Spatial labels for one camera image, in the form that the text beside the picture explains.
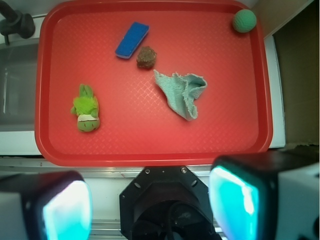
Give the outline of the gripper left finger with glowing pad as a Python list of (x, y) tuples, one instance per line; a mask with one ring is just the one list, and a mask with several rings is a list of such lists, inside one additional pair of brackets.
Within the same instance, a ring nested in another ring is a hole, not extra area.
[(77, 171), (0, 178), (2, 240), (87, 240), (92, 194)]

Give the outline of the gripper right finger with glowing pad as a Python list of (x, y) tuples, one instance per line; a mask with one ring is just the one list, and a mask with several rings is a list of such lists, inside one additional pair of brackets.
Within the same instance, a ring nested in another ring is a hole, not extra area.
[(222, 155), (208, 179), (209, 202), (229, 240), (317, 240), (318, 153), (270, 150)]

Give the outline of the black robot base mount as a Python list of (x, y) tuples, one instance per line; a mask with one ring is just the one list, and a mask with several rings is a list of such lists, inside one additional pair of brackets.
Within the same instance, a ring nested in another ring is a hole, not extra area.
[(185, 166), (146, 167), (119, 195), (128, 240), (220, 240), (209, 190)]

